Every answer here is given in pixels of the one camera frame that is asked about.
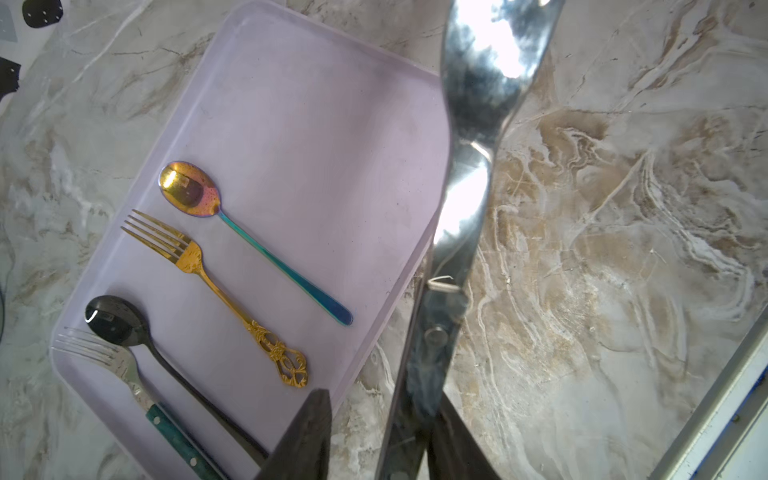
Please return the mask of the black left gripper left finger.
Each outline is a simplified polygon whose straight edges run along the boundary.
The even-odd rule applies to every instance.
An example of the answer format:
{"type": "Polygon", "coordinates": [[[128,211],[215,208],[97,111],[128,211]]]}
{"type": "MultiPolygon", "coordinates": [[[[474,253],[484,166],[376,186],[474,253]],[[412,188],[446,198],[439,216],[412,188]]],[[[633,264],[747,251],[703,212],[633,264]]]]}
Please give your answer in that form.
{"type": "Polygon", "coordinates": [[[263,479],[328,478],[332,408],[329,391],[314,389],[256,476],[263,479]]]}

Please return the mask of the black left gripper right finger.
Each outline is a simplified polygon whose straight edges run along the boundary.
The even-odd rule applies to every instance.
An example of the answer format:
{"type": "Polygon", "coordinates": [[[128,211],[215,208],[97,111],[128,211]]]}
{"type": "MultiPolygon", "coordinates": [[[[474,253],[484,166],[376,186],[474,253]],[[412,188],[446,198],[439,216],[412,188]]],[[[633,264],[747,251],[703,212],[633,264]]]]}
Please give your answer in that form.
{"type": "Polygon", "coordinates": [[[446,394],[442,395],[427,447],[431,480],[499,480],[446,394]]]}

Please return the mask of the ornate gold fork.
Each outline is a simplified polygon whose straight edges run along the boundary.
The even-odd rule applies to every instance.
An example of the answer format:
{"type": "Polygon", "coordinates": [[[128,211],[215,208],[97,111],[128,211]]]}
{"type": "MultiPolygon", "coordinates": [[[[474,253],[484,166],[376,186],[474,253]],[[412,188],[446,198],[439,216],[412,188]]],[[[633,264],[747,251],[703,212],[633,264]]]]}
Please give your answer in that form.
{"type": "Polygon", "coordinates": [[[304,388],[308,385],[309,372],[305,355],[289,348],[276,334],[251,318],[216,285],[205,270],[203,252],[197,242],[159,219],[136,209],[131,210],[121,229],[170,261],[182,272],[201,278],[240,320],[253,340],[276,366],[285,384],[295,388],[304,388]]]}

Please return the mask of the green handled silver fork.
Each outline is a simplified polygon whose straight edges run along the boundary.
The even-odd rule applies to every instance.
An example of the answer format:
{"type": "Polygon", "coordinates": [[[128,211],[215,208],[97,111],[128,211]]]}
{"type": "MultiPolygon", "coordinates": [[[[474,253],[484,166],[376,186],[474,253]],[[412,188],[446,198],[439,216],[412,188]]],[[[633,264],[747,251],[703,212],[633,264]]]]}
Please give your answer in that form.
{"type": "Polygon", "coordinates": [[[102,367],[125,384],[147,421],[199,479],[227,479],[227,475],[184,431],[170,411],[149,393],[142,382],[136,359],[128,348],[69,327],[66,333],[55,335],[52,348],[102,367]]]}

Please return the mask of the iridescent rainbow spoon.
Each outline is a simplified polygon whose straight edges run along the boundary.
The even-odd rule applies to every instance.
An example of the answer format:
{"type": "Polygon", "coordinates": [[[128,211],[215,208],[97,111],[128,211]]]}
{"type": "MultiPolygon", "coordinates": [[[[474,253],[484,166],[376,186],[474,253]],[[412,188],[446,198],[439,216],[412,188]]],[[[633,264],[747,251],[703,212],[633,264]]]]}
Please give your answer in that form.
{"type": "Polygon", "coordinates": [[[201,168],[184,161],[171,162],[159,173],[158,185],[163,196],[183,213],[194,217],[218,216],[298,285],[332,318],[345,326],[353,323],[353,315],[349,309],[272,254],[225,214],[218,187],[201,168]]]}

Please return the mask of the all silver fork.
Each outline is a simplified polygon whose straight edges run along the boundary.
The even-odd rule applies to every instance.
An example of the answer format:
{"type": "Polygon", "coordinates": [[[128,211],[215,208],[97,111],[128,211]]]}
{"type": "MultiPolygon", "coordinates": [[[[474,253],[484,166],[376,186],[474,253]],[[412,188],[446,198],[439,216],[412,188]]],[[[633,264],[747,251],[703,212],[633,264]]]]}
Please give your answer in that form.
{"type": "Polygon", "coordinates": [[[469,300],[465,292],[491,191],[494,158],[545,56],[561,1],[455,1],[440,79],[450,149],[376,469],[414,479],[432,434],[469,300]]]}

